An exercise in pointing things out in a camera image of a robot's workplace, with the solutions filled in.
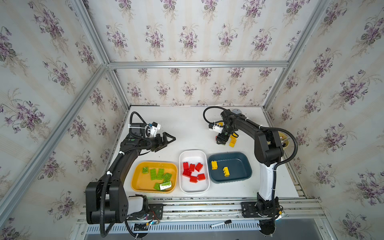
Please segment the long green lego brick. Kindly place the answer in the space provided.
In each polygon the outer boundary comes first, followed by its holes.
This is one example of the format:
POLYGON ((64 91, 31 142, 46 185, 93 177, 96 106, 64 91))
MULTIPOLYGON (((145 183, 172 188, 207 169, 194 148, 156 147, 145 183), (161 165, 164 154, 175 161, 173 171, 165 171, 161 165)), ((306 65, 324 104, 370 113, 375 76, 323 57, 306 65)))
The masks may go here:
POLYGON ((156 169, 150 169, 150 178, 151 178, 151 181, 154 181, 157 179, 157 170, 156 169))

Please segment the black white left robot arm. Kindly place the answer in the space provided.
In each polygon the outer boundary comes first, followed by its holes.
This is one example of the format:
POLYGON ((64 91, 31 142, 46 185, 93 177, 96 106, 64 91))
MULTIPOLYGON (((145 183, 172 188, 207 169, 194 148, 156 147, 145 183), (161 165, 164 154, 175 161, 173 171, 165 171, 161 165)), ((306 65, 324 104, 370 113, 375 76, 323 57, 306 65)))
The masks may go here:
POLYGON ((139 113, 132 112, 129 133, 121 142, 117 157, 98 181, 87 185, 87 223, 98 224, 101 237, 105 238, 115 224, 125 222, 131 214, 148 213, 150 208, 147 197, 127 197, 124 182, 143 150, 156 153, 176 141, 176 137, 167 132, 151 134, 152 129, 159 127, 156 122, 148 124, 139 113))

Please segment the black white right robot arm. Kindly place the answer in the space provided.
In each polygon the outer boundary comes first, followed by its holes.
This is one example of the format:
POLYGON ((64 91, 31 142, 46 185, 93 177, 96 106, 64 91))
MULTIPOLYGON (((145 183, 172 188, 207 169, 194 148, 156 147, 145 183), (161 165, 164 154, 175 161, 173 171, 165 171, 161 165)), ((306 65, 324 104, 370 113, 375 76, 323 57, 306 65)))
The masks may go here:
POLYGON ((271 218, 273 221, 276 220, 282 210, 276 196, 277 169, 279 166, 289 163, 296 157, 299 145, 295 136, 282 128, 265 127, 256 124, 241 113, 237 114, 219 106, 210 106, 204 109, 203 119, 209 124, 210 129, 215 127, 220 129, 216 137, 218 145, 226 144, 230 136, 237 131, 244 132, 254 140, 254 154, 260 164, 261 177, 256 211, 261 217, 271 218), (220 121, 223 123, 222 126, 206 118, 206 112, 210 109, 219 109, 222 111, 222 120, 220 121), (279 133, 284 133, 292 140, 294 145, 292 154, 285 160, 282 160, 285 152, 282 143, 283 140, 281 140, 279 133))

